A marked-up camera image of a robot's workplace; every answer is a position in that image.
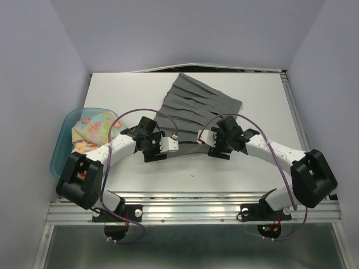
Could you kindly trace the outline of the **grey pleated skirt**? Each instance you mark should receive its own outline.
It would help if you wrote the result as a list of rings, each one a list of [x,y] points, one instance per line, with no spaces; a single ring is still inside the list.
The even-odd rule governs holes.
[[[164,97],[155,117],[159,128],[169,136],[178,127],[179,150],[170,157],[207,153],[208,146],[197,143],[197,134],[208,121],[223,113],[238,113],[242,101],[234,99],[207,84],[180,73]]]

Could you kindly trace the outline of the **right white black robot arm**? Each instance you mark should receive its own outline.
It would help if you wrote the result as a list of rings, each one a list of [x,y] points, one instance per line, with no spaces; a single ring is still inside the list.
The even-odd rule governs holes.
[[[247,206],[250,215],[270,219],[284,208],[298,205],[316,207],[338,186],[323,153],[313,149],[301,151],[270,141],[259,126],[243,130],[232,114],[220,115],[216,127],[198,132],[197,140],[210,147],[208,155],[229,159],[232,151],[256,157],[276,166],[284,179],[284,187],[273,189],[256,204]]]

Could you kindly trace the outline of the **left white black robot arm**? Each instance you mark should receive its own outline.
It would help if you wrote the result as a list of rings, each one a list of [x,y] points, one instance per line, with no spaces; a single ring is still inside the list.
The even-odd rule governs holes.
[[[111,165],[139,151],[146,163],[164,160],[170,145],[177,145],[163,131],[154,131],[155,121],[142,117],[140,123],[87,153],[69,155],[56,186],[56,193],[81,208],[105,214],[118,221],[125,214],[125,200],[106,189]]]

